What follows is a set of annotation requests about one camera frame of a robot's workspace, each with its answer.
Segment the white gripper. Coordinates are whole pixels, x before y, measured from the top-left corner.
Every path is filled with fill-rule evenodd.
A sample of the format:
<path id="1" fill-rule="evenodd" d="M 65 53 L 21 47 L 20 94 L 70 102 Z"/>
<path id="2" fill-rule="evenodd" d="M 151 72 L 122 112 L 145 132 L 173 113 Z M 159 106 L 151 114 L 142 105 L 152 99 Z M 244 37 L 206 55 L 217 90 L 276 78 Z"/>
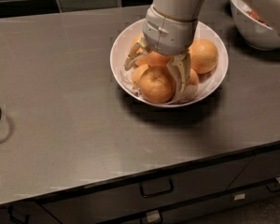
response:
<path id="1" fill-rule="evenodd" d="M 198 18 L 179 19 L 159 12 L 153 5 L 147 10 L 143 34 L 132 45 L 124 68 L 129 71 L 133 63 L 149 54 L 151 49 L 162 55 L 174 55 L 167 68 L 176 83 L 176 92 L 183 93 L 190 78 L 190 55 L 185 50 L 192 44 Z"/>

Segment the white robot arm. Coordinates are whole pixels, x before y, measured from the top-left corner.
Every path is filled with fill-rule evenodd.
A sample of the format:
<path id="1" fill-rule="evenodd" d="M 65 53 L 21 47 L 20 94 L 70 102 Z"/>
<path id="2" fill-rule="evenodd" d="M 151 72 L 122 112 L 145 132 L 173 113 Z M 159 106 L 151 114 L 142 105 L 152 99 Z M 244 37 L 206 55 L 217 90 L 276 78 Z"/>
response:
<path id="1" fill-rule="evenodd" d="M 255 11 L 280 37 L 280 0 L 242 0 Z M 190 58 L 198 16 L 204 0 L 153 0 L 147 10 L 142 35 L 131 48 L 124 67 L 129 70 L 134 61 L 156 51 L 171 55 L 169 66 L 177 71 L 177 90 L 182 93 L 189 81 Z"/>

